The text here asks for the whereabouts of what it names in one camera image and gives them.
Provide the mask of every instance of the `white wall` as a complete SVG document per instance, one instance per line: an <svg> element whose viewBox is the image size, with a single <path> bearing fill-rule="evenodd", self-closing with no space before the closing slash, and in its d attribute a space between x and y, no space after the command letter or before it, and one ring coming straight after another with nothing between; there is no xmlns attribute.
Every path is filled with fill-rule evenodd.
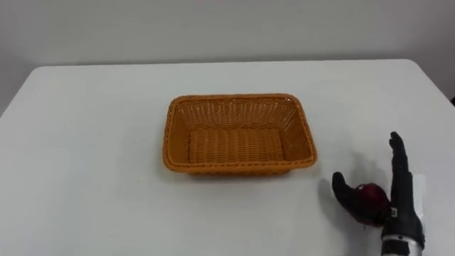
<svg viewBox="0 0 455 256"><path fill-rule="evenodd" d="M0 0L0 52L18 67L411 58L452 97L454 11L454 0Z"/></svg>

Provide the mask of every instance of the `wicker basket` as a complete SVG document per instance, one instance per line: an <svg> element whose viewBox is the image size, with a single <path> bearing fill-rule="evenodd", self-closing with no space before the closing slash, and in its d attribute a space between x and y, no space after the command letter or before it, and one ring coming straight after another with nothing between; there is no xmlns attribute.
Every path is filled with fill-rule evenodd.
<svg viewBox="0 0 455 256"><path fill-rule="evenodd" d="M298 99L286 94L182 96L169 106L163 162L188 174L284 174L313 165Z"/></svg>

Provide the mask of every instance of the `basket rim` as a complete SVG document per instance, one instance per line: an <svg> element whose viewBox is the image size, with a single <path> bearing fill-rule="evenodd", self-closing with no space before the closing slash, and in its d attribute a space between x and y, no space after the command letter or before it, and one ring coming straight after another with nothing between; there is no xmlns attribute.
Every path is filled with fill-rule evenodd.
<svg viewBox="0 0 455 256"><path fill-rule="evenodd" d="M244 162L226 162L226 163L176 163L170 155L169 135L173 125L173 116L176 110L176 105L185 101L200 101L200 100L233 100L233 99L290 99L297 112L299 113L300 125L304 129L305 138L310 142L310 157L296 161L244 161ZM316 163L318 154L311 136L308 122L306 121L305 112L299 99L295 96L286 93L266 93L266 94L233 94L233 95L183 95L172 100L169 105L166 118L166 127L164 130L163 142L163 163L171 171L191 173L193 171L261 171L264 170L289 170L312 166Z"/></svg>

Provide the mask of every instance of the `prosthetic hand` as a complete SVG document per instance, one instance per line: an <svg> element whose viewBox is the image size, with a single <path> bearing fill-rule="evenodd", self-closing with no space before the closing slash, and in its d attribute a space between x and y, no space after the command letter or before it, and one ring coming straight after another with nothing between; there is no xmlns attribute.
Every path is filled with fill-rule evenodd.
<svg viewBox="0 0 455 256"><path fill-rule="evenodd" d="M393 150L391 200L374 183L351 188L343 174L332 177L332 189L338 202L360 223L382 228L381 255L422 255L425 238L422 223L414 210L412 174L408 169L403 140L390 135Z"/></svg>

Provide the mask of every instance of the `white table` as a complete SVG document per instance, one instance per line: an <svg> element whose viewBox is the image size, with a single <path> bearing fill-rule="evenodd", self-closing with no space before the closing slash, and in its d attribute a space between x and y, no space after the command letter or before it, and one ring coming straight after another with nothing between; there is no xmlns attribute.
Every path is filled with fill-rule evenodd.
<svg viewBox="0 0 455 256"><path fill-rule="evenodd" d="M168 104L286 92L319 160L272 178L167 171ZM329 181L390 187L389 133L426 174L426 255L455 237L455 108L408 60L93 65L34 70L0 119L0 255L379 255Z"/></svg>

